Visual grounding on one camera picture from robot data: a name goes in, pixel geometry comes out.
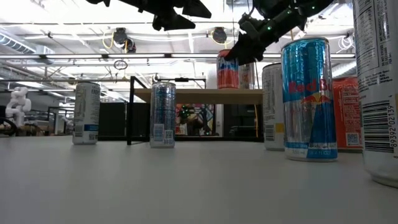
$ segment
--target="red can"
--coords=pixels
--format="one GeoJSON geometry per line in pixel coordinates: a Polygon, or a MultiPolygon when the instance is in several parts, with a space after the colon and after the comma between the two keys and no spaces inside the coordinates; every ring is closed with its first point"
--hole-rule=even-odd
{"type": "Polygon", "coordinates": [[[333,80],[337,148],[361,150],[361,110],[359,108],[358,79],[333,80]]]}
{"type": "Polygon", "coordinates": [[[217,56],[217,88],[239,88],[239,63],[237,59],[227,61],[229,49],[219,52],[217,56]]]}

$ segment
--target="aluminum can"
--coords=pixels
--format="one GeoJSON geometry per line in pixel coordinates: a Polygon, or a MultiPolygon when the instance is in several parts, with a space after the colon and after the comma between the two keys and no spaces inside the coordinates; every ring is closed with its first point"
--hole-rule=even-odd
{"type": "Polygon", "coordinates": [[[338,150],[362,152],[358,79],[356,77],[334,78],[333,99],[338,150]]]}
{"type": "Polygon", "coordinates": [[[76,86],[73,119],[74,144],[96,144],[100,123],[101,87],[96,83],[81,82],[76,86]]]}
{"type": "Polygon", "coordinates": [[[229,50],[219,52],[217,56],[217,88],[238,89],[239,88],[239,63],[237,59],[225,60],[229,50]]]}
{"type": "Polygon", "coordinates": [[[364,165],[376,182],[398,187],[398,1],[353,6],[364,165]]]}
{"type": "Polygon", "coordinates": [[[328,40],[309,37],[282,49],[285,153],[289,159],[337,159],[328,40]]]}
{"type": "Polygon", "coordinates": [[[256,88],[256,68],[254,63],[239,66],[239,89],[253,90],[256,88]]]}
{"type": "Polygon", "coordinates": [[[150,146],[173,148],[175,145],[175,84],[152,84],[150,98],[150,146]]]}
{"type": "Polygon", "coordinates": [[[284,151],[284,103],[282,101],[282,65],[262,69],[262,115],[264,144],[268,151],[284,151]]]}

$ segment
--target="orange box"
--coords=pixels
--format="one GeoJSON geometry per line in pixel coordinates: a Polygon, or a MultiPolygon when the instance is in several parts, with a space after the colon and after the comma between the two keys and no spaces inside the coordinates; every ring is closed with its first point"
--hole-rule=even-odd
{"type": "Polygon", "coordinates": [[[333,98],[337,148],[362,149],[358,79],[356,77],[334,79],[333,98]]]}

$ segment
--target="shelf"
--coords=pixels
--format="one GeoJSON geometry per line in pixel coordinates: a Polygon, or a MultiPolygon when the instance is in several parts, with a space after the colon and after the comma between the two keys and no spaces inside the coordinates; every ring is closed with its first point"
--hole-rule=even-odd
{"type": "MultiPolygon", "coordinates": [[[[135,89],[135,95],[150,103],[151,89],[135,89]]],[[[177,89],[177,103],[262,104],[262,90],[177,89]]]]}

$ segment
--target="table surface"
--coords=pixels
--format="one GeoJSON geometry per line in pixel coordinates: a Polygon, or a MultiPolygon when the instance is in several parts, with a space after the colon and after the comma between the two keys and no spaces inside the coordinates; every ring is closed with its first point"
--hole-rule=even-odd
{"type": "Polygon", "coordinates": [[[398,189],[360,154],[285,159],[254,142],[0,139],[0,223],[397,223],[398,189]]]}

